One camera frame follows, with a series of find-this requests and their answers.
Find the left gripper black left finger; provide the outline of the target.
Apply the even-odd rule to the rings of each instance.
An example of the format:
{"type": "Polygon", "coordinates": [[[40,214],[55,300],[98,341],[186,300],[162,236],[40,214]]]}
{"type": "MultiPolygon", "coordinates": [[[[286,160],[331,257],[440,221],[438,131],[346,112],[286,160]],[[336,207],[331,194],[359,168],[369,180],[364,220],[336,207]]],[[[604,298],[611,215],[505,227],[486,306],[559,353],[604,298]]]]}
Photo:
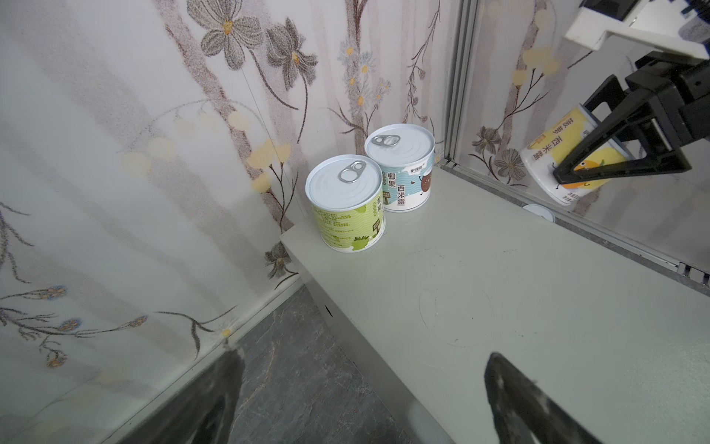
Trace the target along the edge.
{"type": "Polygon", "coordinates": [[[240,397],[244,360],[223,353],[122,443],[227,443],[240,397]]]}

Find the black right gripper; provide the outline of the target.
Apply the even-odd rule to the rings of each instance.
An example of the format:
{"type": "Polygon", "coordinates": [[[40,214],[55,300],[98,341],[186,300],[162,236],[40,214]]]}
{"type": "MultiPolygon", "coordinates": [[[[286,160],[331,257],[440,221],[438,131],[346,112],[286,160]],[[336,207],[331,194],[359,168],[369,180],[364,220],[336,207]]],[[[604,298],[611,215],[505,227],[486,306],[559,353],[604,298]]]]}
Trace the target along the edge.
{"type": "Polygon", "coordinates": [[[682,147],[709,138],[709,61],[651,52],[624,89],[607,77],[582,104],[610,114],[553,170],[560,185],[690,170],[682,147]]]}

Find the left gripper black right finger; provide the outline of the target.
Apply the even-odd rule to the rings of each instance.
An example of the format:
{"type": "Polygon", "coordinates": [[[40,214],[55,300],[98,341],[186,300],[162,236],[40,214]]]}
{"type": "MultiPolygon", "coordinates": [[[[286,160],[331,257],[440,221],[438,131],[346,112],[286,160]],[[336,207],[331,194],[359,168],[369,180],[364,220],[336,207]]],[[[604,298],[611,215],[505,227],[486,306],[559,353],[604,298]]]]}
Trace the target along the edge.
{"type": "Polygon", "coordinates": [[[484,384],[501,443],[600,443],[501,353],[490,354],[484,384]]]}

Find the teal brown label can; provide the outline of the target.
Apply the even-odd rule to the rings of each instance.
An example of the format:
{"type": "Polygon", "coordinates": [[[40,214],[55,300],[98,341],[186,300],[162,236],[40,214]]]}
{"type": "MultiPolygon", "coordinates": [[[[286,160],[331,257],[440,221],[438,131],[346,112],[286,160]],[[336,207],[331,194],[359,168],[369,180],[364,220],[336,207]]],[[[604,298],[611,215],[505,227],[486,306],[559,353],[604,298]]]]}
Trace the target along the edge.
{"type": "Polygon", "coordinates": [[[374,131],[365,153],[382,170],[385,210],[406,213],[423,206],[432,191],[435,139],[428,129],[393,124],[374,131]]]}

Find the green label can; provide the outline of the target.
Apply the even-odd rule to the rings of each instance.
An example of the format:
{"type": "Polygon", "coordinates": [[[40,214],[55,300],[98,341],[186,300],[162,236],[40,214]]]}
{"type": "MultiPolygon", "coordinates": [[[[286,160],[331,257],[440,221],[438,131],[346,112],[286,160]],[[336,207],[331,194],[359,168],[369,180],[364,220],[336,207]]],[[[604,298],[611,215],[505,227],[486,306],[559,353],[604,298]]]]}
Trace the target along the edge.
{"type": "Polygon", "coordinates": [[[330,157],[309,173],[305,192],[328,247],[358,253],[385,233],[382,170],[371,158],[330,157]]]}

